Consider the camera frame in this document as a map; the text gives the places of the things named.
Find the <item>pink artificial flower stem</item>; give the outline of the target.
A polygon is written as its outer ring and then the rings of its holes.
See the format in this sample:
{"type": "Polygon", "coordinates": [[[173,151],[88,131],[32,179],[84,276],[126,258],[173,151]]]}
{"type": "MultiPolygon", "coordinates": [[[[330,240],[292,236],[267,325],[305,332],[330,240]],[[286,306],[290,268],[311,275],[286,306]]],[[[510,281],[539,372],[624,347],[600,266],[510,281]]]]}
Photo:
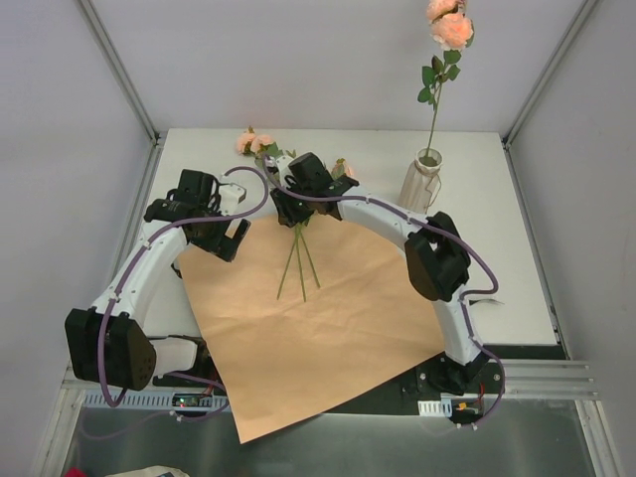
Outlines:
{"type": "Polygon", "coordinates": [[[337,159],[334,166],[331,169],[331,177],[333,179],[338,179],[342,176],[347,176],[350,178],[355,177],[352,167],[348,164],[345,158],[337,159]]]}
{"type": "Polygon", "coordinates": [[[250,126],[236,141],[236,151],[241,156],[251,157],[254,164],[263,169],[265,157],[272,159],[288,156],[297,157],[296,150],[281,149],[277,142],[268,134],[258,134],[250,126]]]}
{"type": "Polygon", "coordinates": [[[468,2],[463,0],[427,2],[425,18],[429,34],[441,49],[441,53],[433,55],[430,63],[422,67],[422,88],[417,96],[419,103],[428,104],[432,108],[431,125],[423,153],[423,164],[426,166],[436,163],[431,149],[443,87],[458,78],[461,73],[458,64],[462,52],[469,48],[474,40],[473,21],[469,18],[467,10],[468,2]]]}
{"type": "Polygon", "coordinates": [[[287,281],[287,277],[288,277],[289,270],[292,263],[295,263],[297,267],[298,279],[300,283],[302,299],[304,302],[306,302],[308,298],[306,279],[305,279],[305,268],[304,268],[305,263],[309,265],[309,271],[310,271],[311,277],[314,280],[314,284],[316,288],[317,289],[322,288],[322,284],[318,275],[318,270],[315,265],[314,259],[312,257],[312,253],[309,248],[309,243],[305,236],[309,224],[310,224],[310,221],[306,220],[300,224],[297,224],[296,226],[292,228],[293,242],[290,247],[287,258],[285,260],[282,275],[278,283],[277,292],[276,292],[277,300],[279,300],[282,297],[282,293],[284,291],[285,283],[287,281]]]}

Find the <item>green and peach wrapping paper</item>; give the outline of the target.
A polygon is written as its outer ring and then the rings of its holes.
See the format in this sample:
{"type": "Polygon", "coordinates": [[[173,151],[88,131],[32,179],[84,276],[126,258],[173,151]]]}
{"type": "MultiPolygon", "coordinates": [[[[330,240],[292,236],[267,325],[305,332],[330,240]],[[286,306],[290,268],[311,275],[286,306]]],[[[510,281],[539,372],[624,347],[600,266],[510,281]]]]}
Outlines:
{"type": "Polygon", "coordinates": [[[305,236],[322,284],[305,263],[306,302],[295,263],[276,299],[293,232],[273,217],[252,223],[232,262],[195,247],[178,259],[241,442],[355,398],[444,347],[394,244],[323,216],[305,236]]]}

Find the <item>black gold-lettered ribbon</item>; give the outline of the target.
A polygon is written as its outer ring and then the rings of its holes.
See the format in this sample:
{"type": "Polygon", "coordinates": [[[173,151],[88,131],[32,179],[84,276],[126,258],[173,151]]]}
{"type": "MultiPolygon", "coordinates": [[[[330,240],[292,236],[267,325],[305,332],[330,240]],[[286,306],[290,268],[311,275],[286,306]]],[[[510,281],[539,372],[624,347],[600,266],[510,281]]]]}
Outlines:
{"type": "Polygon", "coordinates": [[[504,302],[497,300],[495,298],[478,298],[478,299],[470,299],[468,301],[470,306],[474,306],[480,303],[486,303],[486,304],[494,304],[494,305],[503,305],[505,304],[504,302]]]}

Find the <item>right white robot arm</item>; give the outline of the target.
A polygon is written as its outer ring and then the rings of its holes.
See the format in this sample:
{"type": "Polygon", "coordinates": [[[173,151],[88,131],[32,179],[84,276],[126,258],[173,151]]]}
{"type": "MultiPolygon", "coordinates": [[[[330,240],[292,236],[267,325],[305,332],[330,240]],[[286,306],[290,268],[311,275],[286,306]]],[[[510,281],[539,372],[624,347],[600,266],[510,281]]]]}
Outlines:
{"type": "Polygon", "coordinates": [[[348,175],[334,178],[313,153],[295,159],[265,155],[263,166],[282,225],[293,228],[313,214],[330,216],[361,226],[404,253],[409,282],[432,303],[444,340],[443,354],[427,373],[428,383],[455,396],[478,386],[489,357],[465,300],[468,245],[452,219],[444,213],[412,213],[379,199],[348,175]]]}

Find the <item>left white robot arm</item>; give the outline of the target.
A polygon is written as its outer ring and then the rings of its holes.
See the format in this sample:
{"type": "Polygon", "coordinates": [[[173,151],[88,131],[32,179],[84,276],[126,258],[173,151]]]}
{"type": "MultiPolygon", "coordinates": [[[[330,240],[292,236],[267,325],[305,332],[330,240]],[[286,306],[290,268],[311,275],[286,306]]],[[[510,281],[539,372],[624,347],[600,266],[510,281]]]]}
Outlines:
{"type": "Polygon", "coordinates": [[[179,184],[146,209],[136,245],[102,294],[86,309],[73,309],[65,331],[77,379],[125,391],[141,391],[153,379],[175,372],[187,386],[202,385],[210,363],[202,342],[183,335],[149,338],[144,323],[163,272],[193,245],[232,261],[250,223],[238,221],[244,187],[185,169],[179,184]]]}

